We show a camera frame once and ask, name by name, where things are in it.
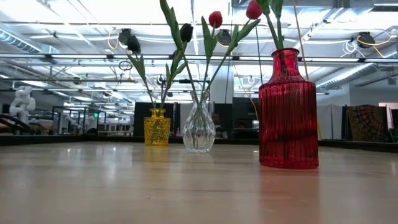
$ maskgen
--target tulip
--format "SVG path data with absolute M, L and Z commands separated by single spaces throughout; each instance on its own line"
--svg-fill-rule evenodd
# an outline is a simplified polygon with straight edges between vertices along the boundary
M 260 5 L 258 5 L 258 3 L 256 2 L 256 0 L 252 0 L 249 3 L 248 9 L 246 10 L 246 16 L 249 19 L 258 19 L 262 14 L 262 8 Z
M 192 39 L 192 32 L 193 32 L 193 27 L 191 24 L 184 24 L 181 29 L 180 29 L 180 36 L 182 42 L 187 42 L 189 43 Z
M 129 40 L 127 41 L 127 48 L 134 54 L 141 53 L 141 46 L 139 45 L 138 39 L 135 35 L 129 37 Z
M 210 14 L 209 23 L 212 28 L 217 29 L 223 24 L 223 16 L 220 11 L 216 11 Z

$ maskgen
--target yellow vase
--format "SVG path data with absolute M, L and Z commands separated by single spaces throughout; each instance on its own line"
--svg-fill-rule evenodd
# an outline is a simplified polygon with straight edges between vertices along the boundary
M 152 116 L 144 118 L 145 144 L 148 146 L 167 146 L 171 119 L 165 118 L 165 109 L 150 109 Z

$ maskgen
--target ribbed red glass vase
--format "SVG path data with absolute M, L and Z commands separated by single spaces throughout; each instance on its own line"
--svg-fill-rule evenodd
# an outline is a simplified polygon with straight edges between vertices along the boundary
M 274 52 L 274 73 L 259 90 L 260 163 L 283 169 L 316 169 L 315 84 L 304 80 L 297 49 Z

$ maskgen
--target dark tulip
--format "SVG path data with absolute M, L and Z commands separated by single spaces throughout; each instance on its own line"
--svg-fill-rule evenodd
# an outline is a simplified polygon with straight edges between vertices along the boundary
M 134 54 L 141 54 L 141 46 L 139 45 L 138 39 L 135 35 L 129 37 L 127 41 L 127 48 Z
M 181 29 L 180 29 L 180 36 L 182 42 L 187 42 L 189 43 L 192 39 L 192 32 L 193 32 L 193 27 L 191 24 L 184 24 Z

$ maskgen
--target ceiling pipe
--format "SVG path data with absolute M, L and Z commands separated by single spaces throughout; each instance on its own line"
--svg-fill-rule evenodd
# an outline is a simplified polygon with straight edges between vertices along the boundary
M 393 44 L 392 46 L 382 50 L 381 53 L 383 54 L 384 58 L 396 58 L 398 50 L 397 46 L 397 44 Z M 377 56 L 378 54 L 373 54 L 369 58 L 376 58 Z M 380 71 L 380 66 L 378 63 L 363 63 L 352 68 L 343 68 L 318 81 L 316 83 L 317 90 L 338 87 L 355 79 L 373 74 L 377 71 Z

